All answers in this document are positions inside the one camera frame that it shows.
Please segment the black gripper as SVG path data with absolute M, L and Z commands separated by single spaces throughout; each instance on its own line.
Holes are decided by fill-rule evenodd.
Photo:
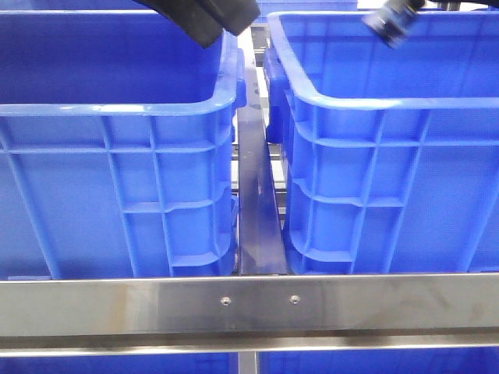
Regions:
M 224 31 L 239 36 L 260 16 L 254 0 L 143 0 L 138 3 L 178 25 L 203 48 Z
M 395 49 L 406 39 L 409 28 L 424 5 L 425 1 L 420 0 L 386 1 L 381 8 L 365 15 L 363 23 L 385 45 Z

